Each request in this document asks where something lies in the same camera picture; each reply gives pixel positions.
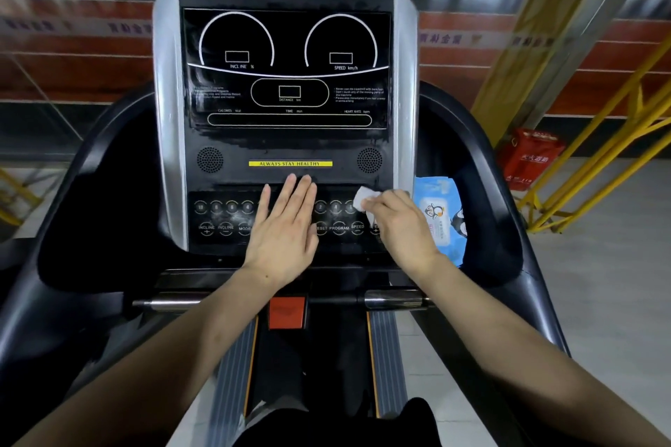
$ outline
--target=red box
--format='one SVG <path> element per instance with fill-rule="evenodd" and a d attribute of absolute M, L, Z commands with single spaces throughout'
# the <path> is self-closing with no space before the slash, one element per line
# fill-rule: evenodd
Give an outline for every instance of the red box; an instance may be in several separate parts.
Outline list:
<path fill-rule="evenodd" d="M 511 141 L 500 150 L 497 163 L 510 189 L 526 191 L 565 147 L 553 134 L 518 128 L 513 131 Z"/>

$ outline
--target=right hand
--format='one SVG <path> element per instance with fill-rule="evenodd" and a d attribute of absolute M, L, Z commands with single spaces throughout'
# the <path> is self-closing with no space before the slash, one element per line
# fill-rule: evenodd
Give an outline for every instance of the right hand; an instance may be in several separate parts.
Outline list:
<path fill-rule="evenodd" d="M 443 255 L 410 195 L 400 189 L 389 190 L 364 199 L 362 207 L 375 215 L 384 247 L 396 264 L 415 281 L 429 277 Z"/>

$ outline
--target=display panel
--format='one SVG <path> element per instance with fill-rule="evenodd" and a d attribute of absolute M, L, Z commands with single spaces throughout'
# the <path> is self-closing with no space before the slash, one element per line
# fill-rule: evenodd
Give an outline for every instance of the display panel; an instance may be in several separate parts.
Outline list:
<path fill-rule="evenodd" d="M 195 127 L 385 129 L 391 15 L 184 9 Z"/>

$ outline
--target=yellow label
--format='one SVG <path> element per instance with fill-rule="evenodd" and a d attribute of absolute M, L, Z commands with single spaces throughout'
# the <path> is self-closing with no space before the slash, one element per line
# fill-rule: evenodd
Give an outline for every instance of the yellow label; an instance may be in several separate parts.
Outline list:
<path fill-rule="evenodd" d="M 333 166 L 332 161 L 250 161 L 251 167 L 297 167 L 315 168 Z"/>

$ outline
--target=wet wipes package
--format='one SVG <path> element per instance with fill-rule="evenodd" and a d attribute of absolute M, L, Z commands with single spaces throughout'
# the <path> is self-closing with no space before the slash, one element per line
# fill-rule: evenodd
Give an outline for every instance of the wet wipes package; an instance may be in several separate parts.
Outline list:
<path fill-rule="evenodd" d="M 415 177 L 413 200 L 424 213 L 435 245 L 459 266 L 466 251 L 466 223 L 454 181 L 448 177 Z"/>

